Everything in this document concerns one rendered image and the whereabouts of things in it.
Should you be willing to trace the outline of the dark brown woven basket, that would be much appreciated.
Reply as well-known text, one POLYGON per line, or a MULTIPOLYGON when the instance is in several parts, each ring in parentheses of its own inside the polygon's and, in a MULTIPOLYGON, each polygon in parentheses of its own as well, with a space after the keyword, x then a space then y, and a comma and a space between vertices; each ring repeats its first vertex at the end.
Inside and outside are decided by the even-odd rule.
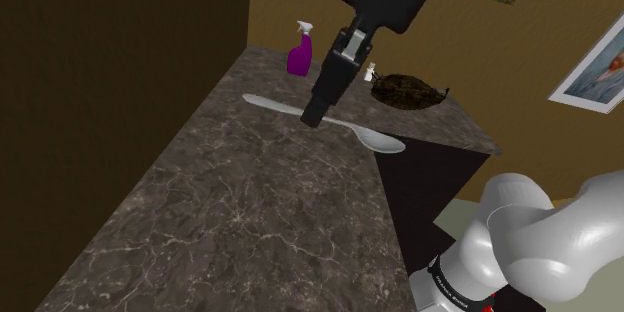
POLYGON ((423 80, 404 74, 373 74, 371 95, 387 106, 400 110, 423 110, 444 101, 449 88, 443 92, 423 80))

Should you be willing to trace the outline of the silver spoon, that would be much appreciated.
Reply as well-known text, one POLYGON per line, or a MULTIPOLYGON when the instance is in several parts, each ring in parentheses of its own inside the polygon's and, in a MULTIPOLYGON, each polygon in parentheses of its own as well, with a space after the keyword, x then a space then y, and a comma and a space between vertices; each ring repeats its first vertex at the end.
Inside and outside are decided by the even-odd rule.
MULTIPOLYGON (((262 96, 245 93, 242 97, 246 102, 266 109, 296 116, 303 115, 303 110, 300 108, 289 106, 262 96)), ((330 117, 323 117, 322 120, 351 129, 361 144, 371 151, 383 154, 397 154, 406 149, 406 145, 402 141, 372 129, 330 117)))

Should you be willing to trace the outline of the white framed wall picture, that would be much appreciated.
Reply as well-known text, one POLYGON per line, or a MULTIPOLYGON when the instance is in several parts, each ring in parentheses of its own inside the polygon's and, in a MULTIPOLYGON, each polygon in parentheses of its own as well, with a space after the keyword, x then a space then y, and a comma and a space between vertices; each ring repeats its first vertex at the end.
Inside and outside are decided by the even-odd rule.
POLYGON ((602 114, 624 100, 624 12, 548 100, 602 114))

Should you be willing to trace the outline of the dark robot stand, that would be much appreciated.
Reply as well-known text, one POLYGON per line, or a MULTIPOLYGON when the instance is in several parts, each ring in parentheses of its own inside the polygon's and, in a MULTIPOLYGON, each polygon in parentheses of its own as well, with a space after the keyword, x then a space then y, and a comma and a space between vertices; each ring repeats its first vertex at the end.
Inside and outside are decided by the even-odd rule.
POLYGON ((398 138, 406 149, 375 155, 419 312, 546 312, 511 287, 494 257, 488 216, 455 240, 434 220, 491 155, 493 141, 444 145, 398 138))

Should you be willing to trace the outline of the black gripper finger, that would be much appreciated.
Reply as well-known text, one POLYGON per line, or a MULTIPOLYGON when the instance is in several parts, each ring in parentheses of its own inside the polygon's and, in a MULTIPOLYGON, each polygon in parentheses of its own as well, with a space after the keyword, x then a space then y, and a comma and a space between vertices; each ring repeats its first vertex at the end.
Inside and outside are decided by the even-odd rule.
POLYGON ((335 106, 362 68, 379 25, 357 15, 336 36, 321 66, 300 121, 316 128, 331 106, 335 106))

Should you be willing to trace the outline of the purple spray bottle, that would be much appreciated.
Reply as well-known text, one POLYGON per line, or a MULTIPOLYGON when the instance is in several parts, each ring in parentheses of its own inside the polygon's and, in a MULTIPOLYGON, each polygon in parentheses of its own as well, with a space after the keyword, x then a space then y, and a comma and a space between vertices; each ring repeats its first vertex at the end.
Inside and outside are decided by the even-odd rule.
POLYGON ((287 72, 306 77, 311 65, 312 59, 312 44, 310 31, 313 29, 313 25, 301 20, 297 21, 299 25, 298 31, 301 31, 301 43, 299 46, 290 50, 287 59, 287 72))

